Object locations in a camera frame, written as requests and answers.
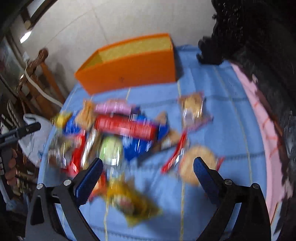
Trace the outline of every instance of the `human hand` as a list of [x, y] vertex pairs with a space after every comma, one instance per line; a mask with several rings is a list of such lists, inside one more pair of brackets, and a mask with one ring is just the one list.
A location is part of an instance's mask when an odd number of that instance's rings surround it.
[[8, 162], [8, 167], [10, 168], [9, 172], [5, 173], [5, 178], [7, 179], [7, 184], [14, 186], [17, 184], [17, 179], [15, 177], [17, 170], [15, 168], [17, 153], [12, 149], [12, 159]]

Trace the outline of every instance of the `green round snack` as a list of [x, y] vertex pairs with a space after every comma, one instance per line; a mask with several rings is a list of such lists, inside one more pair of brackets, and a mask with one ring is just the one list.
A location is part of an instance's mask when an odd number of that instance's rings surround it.
[[122, 156], [122, 141], [117, 137], [105, 137], [103, 139], [99, 158], [104, 164], [118, 166]]

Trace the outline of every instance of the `blue gripper pad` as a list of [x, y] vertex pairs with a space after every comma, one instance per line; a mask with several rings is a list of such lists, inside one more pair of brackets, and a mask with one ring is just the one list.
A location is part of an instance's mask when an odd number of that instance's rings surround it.
[[86, 204], [89, 195], [103, 172], [102, 160], [96, 158], [87, 170], [83, 170], [77, 175], [83, 175], [83, 172], [86, 172], [86, 174], [74, 190], [77, 206]]
[[213, 177], [209, 172], [215, 170], [209, 169], [201, 157], [197, 157], [193, 162], [193, 171], [198, 178], [202, 188], [210, 199], [211, 203], [220, 206], [219, 187], [216, 185]]

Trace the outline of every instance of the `orange box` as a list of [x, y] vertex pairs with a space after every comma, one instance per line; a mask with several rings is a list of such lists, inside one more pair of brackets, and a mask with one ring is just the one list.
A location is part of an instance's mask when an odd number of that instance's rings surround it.
[[176, 81], [169, 34], [155, 34], [107, 45], [94, 52], [75, 73], [90, 94]]

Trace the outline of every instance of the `white plastic bag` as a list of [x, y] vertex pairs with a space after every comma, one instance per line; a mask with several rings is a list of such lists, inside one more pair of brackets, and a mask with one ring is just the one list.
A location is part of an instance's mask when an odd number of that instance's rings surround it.
[[39, 131], [27, 135], [18, 141], [21, 149], [30, 162], [32, 162], [36, 167], [40, 167], [41, 158], [48, 136], [52, 130], [52, 125], [47, 119], [34, 114], [24, 114], [24, 121], [28, 125], [35, 122], [39, 122], [41, 124], [41, 129]]

